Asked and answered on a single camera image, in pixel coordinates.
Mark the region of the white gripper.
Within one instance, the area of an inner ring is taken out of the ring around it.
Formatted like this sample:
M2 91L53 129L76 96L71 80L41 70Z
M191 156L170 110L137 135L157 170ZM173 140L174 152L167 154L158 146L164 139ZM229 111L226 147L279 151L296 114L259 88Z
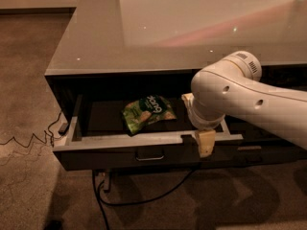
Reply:
M200 157L207 157L212 154L215 145L216 131L214 128L224 119L224 114L201 105L192 93L183 94L181 98L191 124L198 129L195 136Z

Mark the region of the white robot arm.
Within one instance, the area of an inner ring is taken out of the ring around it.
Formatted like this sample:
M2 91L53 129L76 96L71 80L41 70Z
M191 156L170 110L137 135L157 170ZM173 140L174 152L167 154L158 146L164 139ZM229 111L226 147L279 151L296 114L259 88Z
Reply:
M261 76L259 60L246 51L202 68L182 96L190 122L212 130L228 115L307 150L307 92L264 84Z

